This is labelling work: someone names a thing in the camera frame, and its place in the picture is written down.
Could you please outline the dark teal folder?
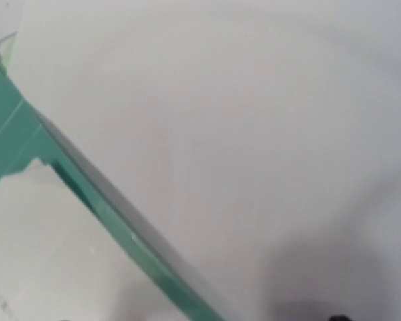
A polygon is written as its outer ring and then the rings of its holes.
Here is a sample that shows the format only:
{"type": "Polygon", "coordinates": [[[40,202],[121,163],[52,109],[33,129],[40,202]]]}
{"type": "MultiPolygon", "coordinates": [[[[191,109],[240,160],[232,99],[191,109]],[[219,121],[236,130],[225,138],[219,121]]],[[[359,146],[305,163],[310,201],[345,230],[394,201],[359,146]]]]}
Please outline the dark teal folder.
{"type": "Polygon", "coordinates": [[[50,165],[124,252],[191,320],[229,320],[219,295],[0,68],[0,179],[50,165]]]}

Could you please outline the light green clipboard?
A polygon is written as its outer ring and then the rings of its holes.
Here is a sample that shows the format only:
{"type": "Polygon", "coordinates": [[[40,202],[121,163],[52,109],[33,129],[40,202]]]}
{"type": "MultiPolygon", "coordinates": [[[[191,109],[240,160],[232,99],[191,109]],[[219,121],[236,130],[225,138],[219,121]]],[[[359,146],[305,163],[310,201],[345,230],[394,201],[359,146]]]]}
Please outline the light green clipboard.
{"type": "Polygon", "coordinates": [[[5,72],[9,67],[13,50],[17,41],[17,36],[18,33],[14,33],[0,42],[1,65],[5,72]]]}

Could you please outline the paper sheets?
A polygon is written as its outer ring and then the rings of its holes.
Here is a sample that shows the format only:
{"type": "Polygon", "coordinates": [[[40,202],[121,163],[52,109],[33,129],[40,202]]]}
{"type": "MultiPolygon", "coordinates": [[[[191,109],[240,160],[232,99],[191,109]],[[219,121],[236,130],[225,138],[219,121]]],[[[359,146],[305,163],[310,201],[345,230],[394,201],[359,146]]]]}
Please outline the paper sheets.
{"type": "Polygon", "coordinates": [[[0,320],[184,320],[56,172],[0,180],[0,320]]]}

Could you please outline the printed paper sheet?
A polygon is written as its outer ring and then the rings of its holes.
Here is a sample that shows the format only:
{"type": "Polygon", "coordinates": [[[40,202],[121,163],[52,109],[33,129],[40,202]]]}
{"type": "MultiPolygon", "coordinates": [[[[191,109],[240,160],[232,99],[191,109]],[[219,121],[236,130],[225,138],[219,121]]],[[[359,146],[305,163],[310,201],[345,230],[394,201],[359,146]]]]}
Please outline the printed paper sheet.
{"type": "Polygon", "coordinates": [[[227,320],[401,320],[401,1],[26,1],[9,75],[227,320]]]}

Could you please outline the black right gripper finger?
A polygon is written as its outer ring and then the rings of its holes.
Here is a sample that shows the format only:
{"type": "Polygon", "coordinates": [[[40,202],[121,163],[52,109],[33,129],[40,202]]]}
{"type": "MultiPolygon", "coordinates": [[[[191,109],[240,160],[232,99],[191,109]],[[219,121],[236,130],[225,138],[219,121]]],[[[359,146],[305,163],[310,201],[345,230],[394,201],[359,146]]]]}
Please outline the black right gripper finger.
{"type": "Polygon", "coordinates": [[[331,316],[330,321],[350,321],[350,319],[346,315],[339,314],[331,316]]]}

